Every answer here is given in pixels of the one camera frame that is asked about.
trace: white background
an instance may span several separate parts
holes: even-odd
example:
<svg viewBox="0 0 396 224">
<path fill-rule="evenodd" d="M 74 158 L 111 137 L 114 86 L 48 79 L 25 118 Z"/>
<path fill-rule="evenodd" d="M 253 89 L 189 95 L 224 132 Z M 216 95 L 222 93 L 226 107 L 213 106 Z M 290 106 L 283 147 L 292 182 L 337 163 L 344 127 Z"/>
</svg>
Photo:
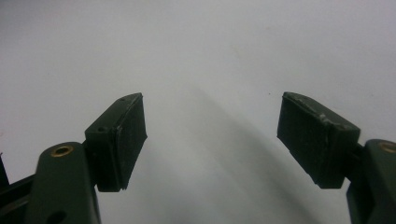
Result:
<svg viewBox="0 0 396 224">
<path fill-rule="evenodd" d="M 395 141 L 394 1 L 0 1 L 0 151 L 11 182 L 144 95 L 148 140 L 103 223 L 350 223 L 276 139 L 284 91 Z"/>
</svg>

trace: screw hole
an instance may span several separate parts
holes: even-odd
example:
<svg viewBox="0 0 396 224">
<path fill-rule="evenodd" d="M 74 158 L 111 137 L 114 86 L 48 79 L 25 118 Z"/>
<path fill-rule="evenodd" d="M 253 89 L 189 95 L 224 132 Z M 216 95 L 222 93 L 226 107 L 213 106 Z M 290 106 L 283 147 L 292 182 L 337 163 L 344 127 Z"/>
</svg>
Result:
<svg viewBox="0 0 396 224">
<path fill-rule="evenodd" d="M 64 211 L 54 212 L 47 219 L 47 224 L 58 224 L 64 221 L 65 218 L 66 218 L 66 212 Z"/>
<path fill-rule="evenodd" d="M 379 143 L 379 146 L 381 147 L 382 150 L 388 152 L 388 153 L 396 153 L 396 145 L 388 142 L 381 142 Z"/>
<path fill-rule="evenodd" d="M 62 157 L 62 156 L 69 154 L 72 151 L 73 151 L 73 147 L 62 146 L 62 147 L 53 149 L 52 152 L 50 153 L 50 155 L 52 157 Z"/>
</svg>

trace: white wall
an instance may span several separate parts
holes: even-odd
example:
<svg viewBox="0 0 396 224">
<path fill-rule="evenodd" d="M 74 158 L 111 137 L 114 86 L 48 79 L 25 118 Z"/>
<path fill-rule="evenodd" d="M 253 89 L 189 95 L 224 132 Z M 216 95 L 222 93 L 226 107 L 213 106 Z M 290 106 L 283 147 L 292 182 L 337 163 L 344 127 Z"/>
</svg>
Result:
<svg viewBox="0 0 396 224">
<path fill-rule="evenodd" d="M 395 141 L 394 1 L 0 1 L 0 151 L 39 154 L 143 92 L 148 140 L 103 223 L 349 223 L 276 139 L 284 91 Z"/>
</svg>

